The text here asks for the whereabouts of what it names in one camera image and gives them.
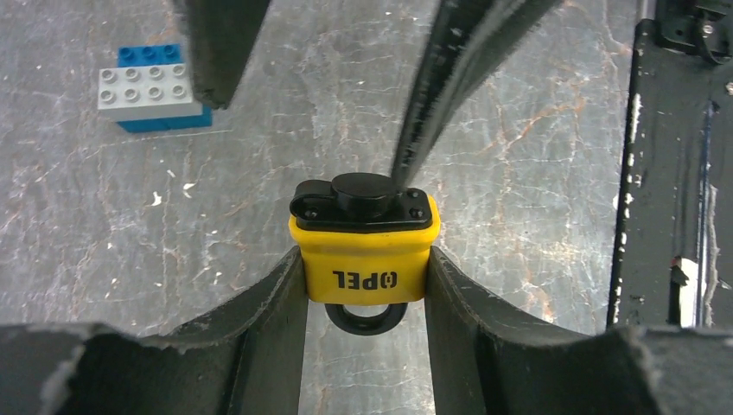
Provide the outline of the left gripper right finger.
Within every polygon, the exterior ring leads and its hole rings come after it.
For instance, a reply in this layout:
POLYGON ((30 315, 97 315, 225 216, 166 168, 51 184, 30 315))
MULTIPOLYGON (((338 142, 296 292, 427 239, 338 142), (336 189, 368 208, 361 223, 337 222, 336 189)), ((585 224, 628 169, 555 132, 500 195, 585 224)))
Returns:
POLYGON ((439 414, 729 414, 732 334, 537 318, 432 247, 425 315, 439 414))

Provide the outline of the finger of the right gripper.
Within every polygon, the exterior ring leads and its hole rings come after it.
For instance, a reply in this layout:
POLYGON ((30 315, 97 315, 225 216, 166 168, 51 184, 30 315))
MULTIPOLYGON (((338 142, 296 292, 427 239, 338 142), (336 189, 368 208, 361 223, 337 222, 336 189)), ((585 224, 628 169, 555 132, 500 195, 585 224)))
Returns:
POLYGON ((270 0, 174 1, 186 37, 194 96, 214 110, 233 101, 270 0))
POLYGON ((391 178, 407 188, 465 99, 558 6, 548 0, 454 0, 437 6, 406 101, 391 178))

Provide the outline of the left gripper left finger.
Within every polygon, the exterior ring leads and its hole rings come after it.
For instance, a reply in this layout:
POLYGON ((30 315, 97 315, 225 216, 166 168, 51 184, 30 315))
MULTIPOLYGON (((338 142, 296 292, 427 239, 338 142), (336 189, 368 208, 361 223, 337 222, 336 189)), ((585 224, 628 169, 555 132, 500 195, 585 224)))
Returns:
POLYGON ((262 280, 167 335, 94 322, 1 328, 4 414, 295 414, 308 298, 288 251, 262 280))

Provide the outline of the yellow black padlock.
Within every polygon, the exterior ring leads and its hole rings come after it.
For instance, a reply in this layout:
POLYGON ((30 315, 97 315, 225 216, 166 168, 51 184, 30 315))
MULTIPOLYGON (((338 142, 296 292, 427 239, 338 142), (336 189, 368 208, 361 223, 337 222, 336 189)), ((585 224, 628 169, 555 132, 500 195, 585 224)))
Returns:
POLYGON ((339 329, 381 335, 424 298, 430 248, 440 233, 434 198, 374 173, 307 180, 290 201, 309 299, 339 329))

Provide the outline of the grey blue brick stack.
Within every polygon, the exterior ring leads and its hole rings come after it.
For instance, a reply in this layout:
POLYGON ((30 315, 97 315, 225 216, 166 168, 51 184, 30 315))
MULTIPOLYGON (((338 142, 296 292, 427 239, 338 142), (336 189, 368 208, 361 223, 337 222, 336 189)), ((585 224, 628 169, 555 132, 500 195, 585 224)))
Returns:
POLYGON ((210 127, 177 43, 125 46, 117 65, 99 70, 97 109, 129 133, 210 127))

